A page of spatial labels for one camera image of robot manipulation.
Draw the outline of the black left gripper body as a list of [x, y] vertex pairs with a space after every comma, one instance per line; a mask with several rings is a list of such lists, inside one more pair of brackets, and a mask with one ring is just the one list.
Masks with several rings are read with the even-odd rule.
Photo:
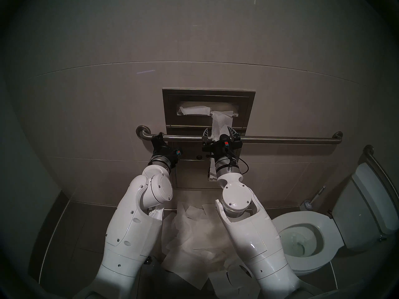
[[179, 161], [180, 149], [170, 147], [164, 140], [151, 139], [151, 143], [154, 148], [151, 164], [175, 168]]

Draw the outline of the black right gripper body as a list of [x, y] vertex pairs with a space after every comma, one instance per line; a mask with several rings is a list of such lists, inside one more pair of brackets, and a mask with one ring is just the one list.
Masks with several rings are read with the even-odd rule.
[[235, 150], [242, 148], [241, 137], [239, 141], [231, 141], [229, 135], [220, 135], [218, 141], [213, 140], [210, 143], [202, 142], [202, 151], [212, 153], [211, 157], [218, 160], [222, 157], [232, 157], [237, 159]]

